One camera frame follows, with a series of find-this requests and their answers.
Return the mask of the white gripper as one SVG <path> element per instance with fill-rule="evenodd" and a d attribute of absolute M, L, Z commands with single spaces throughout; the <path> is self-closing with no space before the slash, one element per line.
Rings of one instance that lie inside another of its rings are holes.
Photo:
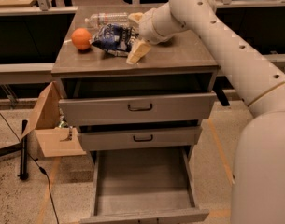
<path fill-rule="evenodd" d="M 128 16 L 130 21 L 139 24 L 139 35 L 144 39 L 137 39 L 134 42 L 126 59 L 128 64 L 135 64 L 144 57 L 150 51 L 150 44 L 157 45 L 167 40 L 165 36 L 162 36 L 157 32 L 158 21 L 162 15 L 163 13 L 159 8 L 152 8 L 144 14 L 142 12 L 137 12 L 131 13 Z"/>

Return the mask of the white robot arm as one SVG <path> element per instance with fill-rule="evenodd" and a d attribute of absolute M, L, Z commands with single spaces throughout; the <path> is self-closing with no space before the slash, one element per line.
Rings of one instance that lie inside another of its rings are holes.
<path fill-rule="evenodd" d="M 130 19 L 152 45 L 200 36 L 253 116 L 236 147 L 231 224 L 285 224 L 285 74 L 216 16 L 215 0 L 169 0 Z"/>

